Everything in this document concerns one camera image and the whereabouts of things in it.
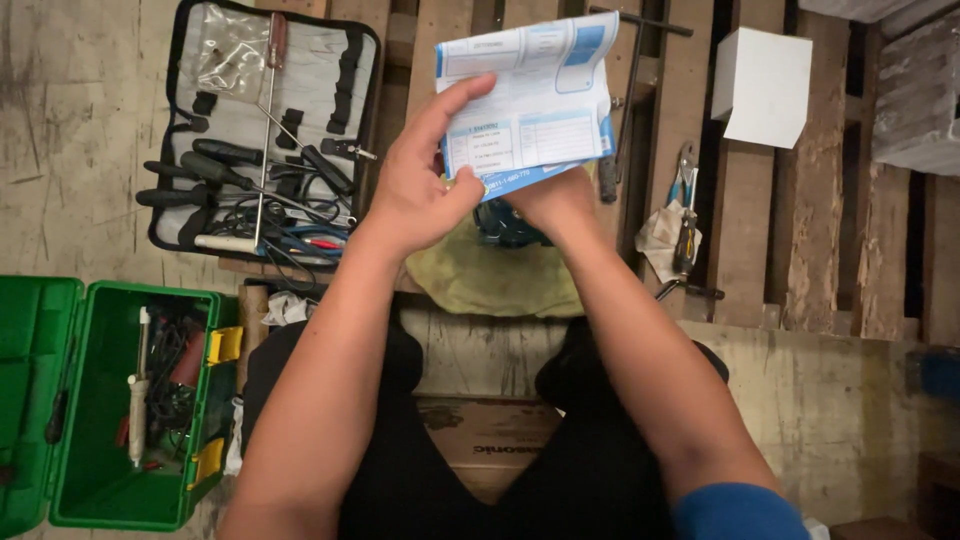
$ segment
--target forearm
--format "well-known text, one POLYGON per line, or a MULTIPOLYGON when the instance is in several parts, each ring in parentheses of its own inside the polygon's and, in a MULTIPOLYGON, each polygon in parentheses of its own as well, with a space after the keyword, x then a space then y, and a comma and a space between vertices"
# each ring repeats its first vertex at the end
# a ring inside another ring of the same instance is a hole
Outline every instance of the forearm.
POLYGON ((556 236, 613 387, 660 459, 670 494, 716 481, 776 488, 727 386, 595 222, 556 236))
POLYGON ((335 511, 369 443, 400 262, 358 231, 264 406, 238 497, 335 511))

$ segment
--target blue sleeve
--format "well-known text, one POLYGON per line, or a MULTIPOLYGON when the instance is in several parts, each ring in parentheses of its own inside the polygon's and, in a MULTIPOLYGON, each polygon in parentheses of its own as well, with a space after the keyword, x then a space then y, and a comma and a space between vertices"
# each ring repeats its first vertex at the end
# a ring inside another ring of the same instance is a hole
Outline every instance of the blue sleeve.
POLYGON ((688 493, 674 508, 681 540, 809 540, 804 520, 777 493, 745 483, 718 483, 688 493))

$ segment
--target leg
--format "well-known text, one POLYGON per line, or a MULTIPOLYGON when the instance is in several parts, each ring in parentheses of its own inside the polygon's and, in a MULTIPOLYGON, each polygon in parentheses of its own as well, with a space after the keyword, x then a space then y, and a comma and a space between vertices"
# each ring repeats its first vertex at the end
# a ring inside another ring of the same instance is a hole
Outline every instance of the leg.
MULTIPOLYGON (((245 443, 304 326, 271 333, 251 354, 245 443)), ((411 395, 421 372, 420 344, 391 325, 373 434, 341 508, 340 538, 466 538, 461 528, 474 533, 475 523, 488 521, 490 510, 457 479, 423 426, 411 395)))
MULTIPOLYGON (((726 380, 723 362, 698 346, 726 380)), ((616 399, 586 319, 571 323, 537 389, 566 416, 498 504, 518 536, 672 537, 657 459, 616 399)))

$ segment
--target paper document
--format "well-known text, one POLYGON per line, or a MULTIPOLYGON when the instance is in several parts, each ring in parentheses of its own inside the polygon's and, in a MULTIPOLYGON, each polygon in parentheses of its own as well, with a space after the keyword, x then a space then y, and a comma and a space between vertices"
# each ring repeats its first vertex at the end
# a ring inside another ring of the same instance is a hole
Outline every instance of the paper document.
POLYGON ((603 59, 617 12, 576 17, 437 45, 437 91, 493 71, 493 91, 450 122, 446 175, 465 165, 484 201, 615 151, 603 59))

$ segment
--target hand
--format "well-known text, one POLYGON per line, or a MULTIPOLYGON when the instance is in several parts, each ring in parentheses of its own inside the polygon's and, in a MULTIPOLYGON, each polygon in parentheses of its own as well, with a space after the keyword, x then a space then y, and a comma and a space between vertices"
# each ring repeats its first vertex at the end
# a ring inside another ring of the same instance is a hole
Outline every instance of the hand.
POLYGON ((495 84, 492 73, 464 79, 407 121, 387 152, 370 211, 353 237, 372 238, 381 251, 403 261, 439 242, 480 203, 485 189, 470 168, 457 171, 456 185, 447 190, 434 156, 450 117, 495 84))
POLYGON ((593 186, 583 167, 530 184, 503 196, 528 223, 556 243, 565 227, 583 228, 596 223, 593 186))

